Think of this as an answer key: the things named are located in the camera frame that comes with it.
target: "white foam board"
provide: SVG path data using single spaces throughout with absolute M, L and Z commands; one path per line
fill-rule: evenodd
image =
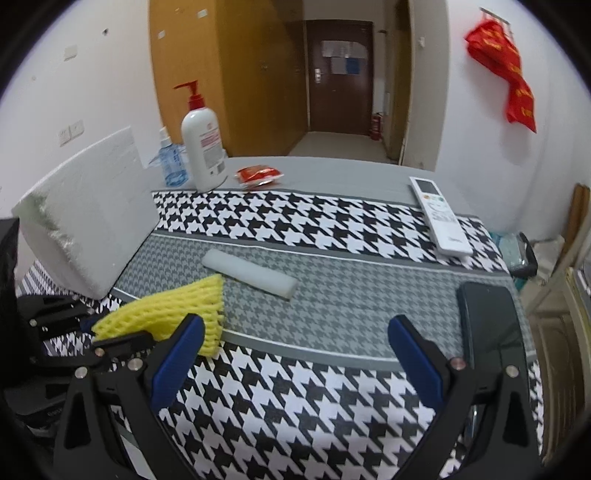
M 78 152 L 21 198 L 12 213 L 52 279 L 104 298 L 158 223 L 131 128 Z

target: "yellow foam net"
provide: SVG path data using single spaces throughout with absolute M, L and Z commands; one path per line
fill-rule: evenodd
M 188 313 L 205 323 L 205 341 L 199 355 L 213 356 L 222 338 L 223 278 L 211 275 L 184 287 L 155 293 L 109 313 L 92 331 L 96 340 L 106 340 L 141 330 L 156 341 L 169 338 Z

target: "metal screw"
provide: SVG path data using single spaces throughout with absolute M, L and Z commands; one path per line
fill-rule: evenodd
M 509 365 L 505 368 L 505 373 L 511 378 L 517 378 L 519 376 L 519 369 L 515 365 Z
M 464 370 L 467 367 L 466 361 L 461 356 L 455 356 L 449 361 L 449 364 L 454 370 Z
M 141 358 L 132 358 L 129 362 L 127 362 L 127 368 L 129 368 L 132 372 L 137 372 L 142 366 L 144 362 Z
M 82 379 L 86 376 L 87 373 L 88 373 L 88 369 L 86 367 L 78 367 L 78 368 L 76 368 L 76 371 L 74 372 L 74 376 L 76 378 Z

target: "smartphone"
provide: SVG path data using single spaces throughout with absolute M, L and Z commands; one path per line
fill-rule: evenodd
M 505 287 L 465 282 L 457 290 L 464 358 L 476 372 L 499 374 L 508 365 L 527 382 L 527 363 L 519 317 Z M 466 446 L 478 429 L 483 407 L 474 406 L 464 432 Z

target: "air conditioner remote control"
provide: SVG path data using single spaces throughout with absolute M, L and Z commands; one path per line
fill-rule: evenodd
M 416 177 L 410 177 L 410 182 L 425 212 L 427 223 L 431 228 L 431 238 L 437 250 L 453 257 L 473 255 L 474 250 L 460 222 L 435 182 Z

